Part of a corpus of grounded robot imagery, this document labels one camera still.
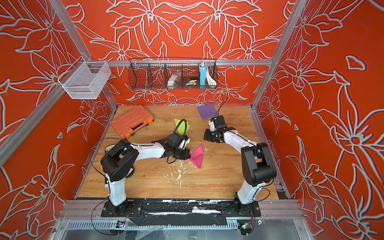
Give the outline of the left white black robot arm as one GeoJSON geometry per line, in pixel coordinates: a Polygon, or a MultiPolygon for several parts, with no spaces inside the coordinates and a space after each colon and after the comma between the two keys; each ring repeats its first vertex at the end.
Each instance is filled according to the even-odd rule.
{"type": "Polygon", "coordinates": [[[125,179],[134,163],[145,159],[173,157],[176,160],[188,160],[191,157],[187,144],[188,138],[181,140],[157,141],[149,145],[133,144],[120,140],[109,146],[101,159],[109,195],[101,216],[123,217],[130,210],[127,200],[125,179]]]}

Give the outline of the purple square paper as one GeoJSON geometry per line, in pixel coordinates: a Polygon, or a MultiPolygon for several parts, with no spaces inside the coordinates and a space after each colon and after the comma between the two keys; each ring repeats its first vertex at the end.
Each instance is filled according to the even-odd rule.
{"type": "Polygon", "coordinates": [[[198,106],[197,110],[202,120],[211,119],[218,115],[218,110],[213,104],[198,106]]]}

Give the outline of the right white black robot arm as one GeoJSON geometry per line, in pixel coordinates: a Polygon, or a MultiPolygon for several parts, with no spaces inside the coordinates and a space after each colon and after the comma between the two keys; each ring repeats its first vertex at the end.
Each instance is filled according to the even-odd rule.
{"type": "Polygon", "coordinates": [[[239,216],[253,214],[258,206],[256,196],[277,176],[267,155],[268,145],[253,142],[230,128],[223,131],[206,129],[204,140],[225,143],[241,154],[244,182],[235,193],[233,211],[239,216]]]}

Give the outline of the lime green square paper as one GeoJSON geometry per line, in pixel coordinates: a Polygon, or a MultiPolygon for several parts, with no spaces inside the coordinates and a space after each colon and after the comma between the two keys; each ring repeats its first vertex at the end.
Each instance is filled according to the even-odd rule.
{"type": "Polygon", "coordinates": [[[177,126],[177,131],[180,135],[187,133],[190,128],[189,122],[187,122],[186,124],[184,122],[181,123],[182,120],[179,119],[174,119],[174,121],[177,126]]]}

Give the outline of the magenta square paper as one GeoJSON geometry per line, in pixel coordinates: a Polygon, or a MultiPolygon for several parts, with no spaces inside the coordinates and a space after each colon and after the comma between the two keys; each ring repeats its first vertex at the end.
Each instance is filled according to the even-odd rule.
{"type": "Polygon", "coordinates": [[[198,169],[201,169],[204,156],[204,146],[200,144],[192,153],[190,162],[195,165],[198,169]]]}

